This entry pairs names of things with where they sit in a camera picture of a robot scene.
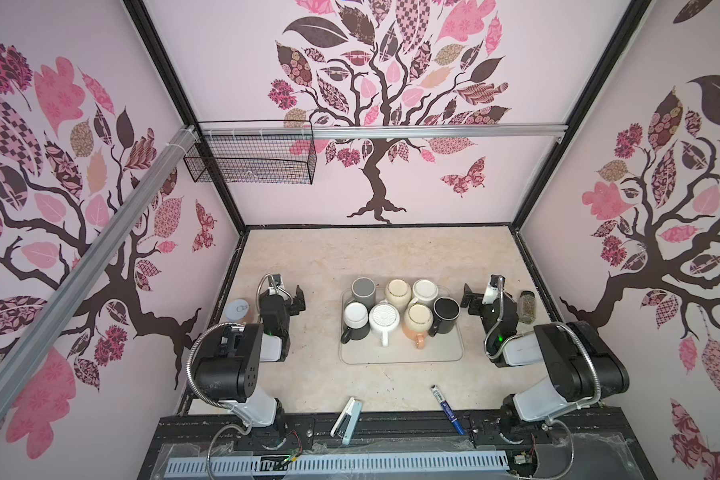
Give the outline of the black mug white base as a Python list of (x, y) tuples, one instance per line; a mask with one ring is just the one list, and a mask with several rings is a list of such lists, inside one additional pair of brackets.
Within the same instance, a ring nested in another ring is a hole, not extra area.
[(343, 310), (342, 344), (365, 339), (370, 332), (369, 312), (360, 302), (350, 302)]

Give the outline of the grey mug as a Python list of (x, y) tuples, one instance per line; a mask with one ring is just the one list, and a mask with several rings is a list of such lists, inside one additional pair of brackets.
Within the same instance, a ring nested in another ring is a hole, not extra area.
[(351, 292), (356, 302), (370, 311), (376, 304), (376, 283), (368, 277), (359, 277), (351, 285)]

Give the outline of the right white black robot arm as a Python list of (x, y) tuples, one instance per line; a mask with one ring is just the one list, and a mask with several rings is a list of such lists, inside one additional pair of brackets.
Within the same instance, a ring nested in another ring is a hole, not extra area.
[(522, 424), (548, 426), (570, 412), (589, 408), (628, 390), (626, 367), (585, 321), (551, 322), (520, 332), (520, 307), (504, 290), (504, 278), (491, 277), (482, 293), (463, 288), (461, 307), (480, 318), (483, 353), (499, 368), (542, 364), (547, 375), (502, 401), (499, 435), (518, 444)]

